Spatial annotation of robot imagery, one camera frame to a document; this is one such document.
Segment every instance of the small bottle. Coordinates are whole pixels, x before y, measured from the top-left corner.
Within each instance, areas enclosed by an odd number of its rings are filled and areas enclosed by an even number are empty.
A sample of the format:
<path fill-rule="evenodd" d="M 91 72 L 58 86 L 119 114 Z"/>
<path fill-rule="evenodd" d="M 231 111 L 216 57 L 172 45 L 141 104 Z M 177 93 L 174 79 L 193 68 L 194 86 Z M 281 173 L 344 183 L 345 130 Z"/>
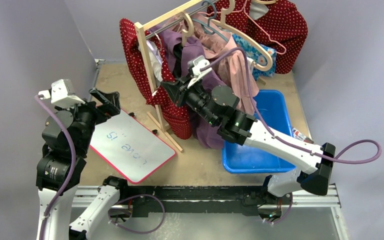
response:
<path fill-rule="evenodd" d="M 309 144 L 313 144 L 314 141 L 311 140 L 311 138 L 309 138 L 308 136 L 302 134 L 298 129 L 296 129 L 295 127 L 292 128 L 292 133 L 293 133 L 293 137 L 298 139 L 298 140 L 301 140 L 303 142 L 306 142 L 306 143 L 309 143 Z"/>

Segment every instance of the pink garment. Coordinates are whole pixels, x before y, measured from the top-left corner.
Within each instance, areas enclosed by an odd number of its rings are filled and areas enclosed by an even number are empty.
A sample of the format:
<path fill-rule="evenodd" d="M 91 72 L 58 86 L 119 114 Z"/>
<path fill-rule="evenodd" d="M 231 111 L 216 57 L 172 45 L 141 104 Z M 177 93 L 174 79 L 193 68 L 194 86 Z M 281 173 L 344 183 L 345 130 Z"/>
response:
<path fill-rule="evenodd" d="M 200 20 L 204 23 L 208 22 L 208 18 L 196 13 L 190 16 L 192 19 Z M 167 24 L 176 20 L 177 17 L 172 17 L 168 20 Z M 193 22 L 195 36 L 200 40 L 203 45 L 205 58 L 208 60 L 215 60 L 230 49 L 236 48 L 237 45 L 235 40 L 232 37 L 232 34 L 227 31 L 220 30 L 219 32 L 223 34 L 229 41 L 226 42 L 218 34 L 207 34 L 204 32 L 201 24 Z M 210 26 L 218 30 L 214 23 L 210 22 Z M 182 29 L 187 29 L 185 22 L 182 21 L 180 24 L 175 25 L 171 30 L 175 32 L 181 32 Z M 222 59 L 218 64 L 213 66 L 214 71 L 218 74 L 220 79 L 226 83 L 229 87 L 232 88 L 233 93 L 239 97 L 240 101 L 237 105 L 237 109 L 246 112 L 247 114 L 254 115 L 253 102 L 255 97 L 260 89 L 257 86 L 256 81 L 254 80 L 252 72 L 249 72 L 249 80 L 251 85 L 252 97 L 248 92 L 247 72 L 245 69 L 245 59 L 240 51 L 234 51 L 229 56 Z"/>

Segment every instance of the wooden base leg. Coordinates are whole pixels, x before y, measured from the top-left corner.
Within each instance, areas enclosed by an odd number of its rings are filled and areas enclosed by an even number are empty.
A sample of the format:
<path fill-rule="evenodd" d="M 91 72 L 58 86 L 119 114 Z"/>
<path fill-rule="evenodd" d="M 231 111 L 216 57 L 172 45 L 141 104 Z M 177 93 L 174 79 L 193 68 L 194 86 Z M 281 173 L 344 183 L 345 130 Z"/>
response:
<path fill-rule="evenodd" d="M 147 112 L 146 113 L 148 115 L 148 117 L 155 123 L 155 125 L 159 128 L 159 131 L 161 133 L 164 133 L 164 135 L 170 140 L 170 142 L 173 143 L 173 145 L 181 152 L 183 153 L 183 148 L 176 142 L 176 140 L 174 140 L 174 138 L 170 135 L 170 133 L 168 133 L 166 131 L 166 128 L 161 128 L 161 125 L 160 123 L 157 121 L 157 119 L 155 119 L 155 117 L 152 115 L 151 112 Z"/>

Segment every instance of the blue floral garment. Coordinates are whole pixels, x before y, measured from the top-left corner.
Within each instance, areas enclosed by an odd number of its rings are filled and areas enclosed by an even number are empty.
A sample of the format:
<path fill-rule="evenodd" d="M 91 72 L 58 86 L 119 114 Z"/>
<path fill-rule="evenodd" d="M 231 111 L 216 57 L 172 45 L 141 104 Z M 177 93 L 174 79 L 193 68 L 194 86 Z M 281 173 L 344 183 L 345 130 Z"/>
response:
<path fill-rule="evenodd" d="M 246 55 L 249 58 L 253 59 L 256 63 L 258 63 L 262 66 L 267 65 L 266 57 L 263 56 L 248 41 L 246 41 L 245 39 L 243 39 L 242 37 L 240 37 L 234 33 L 232 33 L 232 36 L 233 36 L 233 39 L 234 39 L 236 45 L 238 45 L 238 47 L 243 48 L 243 50 L 245 50 Z M 268 54 L 271 55 L 271 58 L 273 59 L 273 66 L 271 66 L 271 68 L 268 71 L 260 71 L 254 67 L 254 69 L 252 71 L 252 76 L 254 77 L 255 80 L 257 80 L 259 78 L 259 76 L 261 76 L 261 75 L 263 75 L 265 77 L 273 77 L 275 75 L 275 70 L 276 70 L 276 50 L 271 48 L 271 47 L 264 46 L 263 44 L 260 44 L 260 45 L 262 48 L 264 48 L 268 52 Z"/>

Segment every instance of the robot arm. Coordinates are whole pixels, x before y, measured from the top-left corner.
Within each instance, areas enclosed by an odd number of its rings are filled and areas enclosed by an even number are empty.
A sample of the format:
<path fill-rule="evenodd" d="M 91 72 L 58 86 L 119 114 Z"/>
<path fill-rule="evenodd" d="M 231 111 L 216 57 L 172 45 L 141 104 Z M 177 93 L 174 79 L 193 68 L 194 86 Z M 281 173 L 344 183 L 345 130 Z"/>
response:
<path fill-rule="evenodd" d="M 335 147 L 329 143 L 323 146 L 302 142 L 271 128 L 275 136 L 306 149 L 312 154 L 288 146 L 272 136 L 264 124 L 254 116 L 236 109 L 239 98 L 228 86 L 217 86 L 207 93 L 201 79 L 209 69 L 201 72 L 210 63 L 200 56 L 189 63 L 189 74 L 175 82 L 161 83 L 176 106 L 188 105 L 212 127 L 219 127 L 217 133 L 226 141 L 262 149 L 296 166 L 295 169 L 270 175 L 264 181 L 264 190 L 273 198 L 304 189 L 316 195 L 326 195 L 333 162 L 314 153 L 333 157 Z"/>
<path fill-rule="evenodd" d="M 95 200 L 70 224 L 73 199 L 86 164 L 85 158 L 95 125 L 106 122 L 121 111 L 118 92 L 107 94 L 93 88 L 89 93 L 102 105 L 96 106 L 95 101 L 87 102 L 76 96 L 69 79 L 60 79 L 52 83 L 51 89 L 38 93 L 41 99 L 51 99 L 51 103 L 56 106 L 56 116 L 70 133 L 76 152 L 75 165 L 71 165 L 68 141 L 55 120 L 49 117 L 42 132 L 46 142 L 42 148 L 43 157 L 37 164 L 36 186 L 39 188 L 40 199 L 38 240 L 90 239 L 111 206 L 121 197 L 124 198 L 123 194 L 127 192 L 126 180 L 108 177 L 103 181 L 103 187 Z M 74 168 L 73 175 L 45 219 L 44 212 L 66 180 L 70 168 Z"/>

